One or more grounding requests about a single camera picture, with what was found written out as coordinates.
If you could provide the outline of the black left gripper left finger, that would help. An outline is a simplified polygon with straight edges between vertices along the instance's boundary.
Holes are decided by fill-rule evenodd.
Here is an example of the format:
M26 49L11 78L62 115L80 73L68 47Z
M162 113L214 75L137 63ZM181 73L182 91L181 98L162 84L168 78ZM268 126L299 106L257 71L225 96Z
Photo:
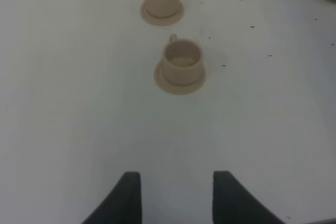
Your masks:
M113 190L84 224L141 224L142 195L139 172L125 172Z

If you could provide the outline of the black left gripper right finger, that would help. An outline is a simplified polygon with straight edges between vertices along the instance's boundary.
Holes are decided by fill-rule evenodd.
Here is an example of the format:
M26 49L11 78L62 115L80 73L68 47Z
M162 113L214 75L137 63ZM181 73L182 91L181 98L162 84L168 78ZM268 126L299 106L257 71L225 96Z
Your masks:
M229 171L213 173L212 220L221 223L283 223Z

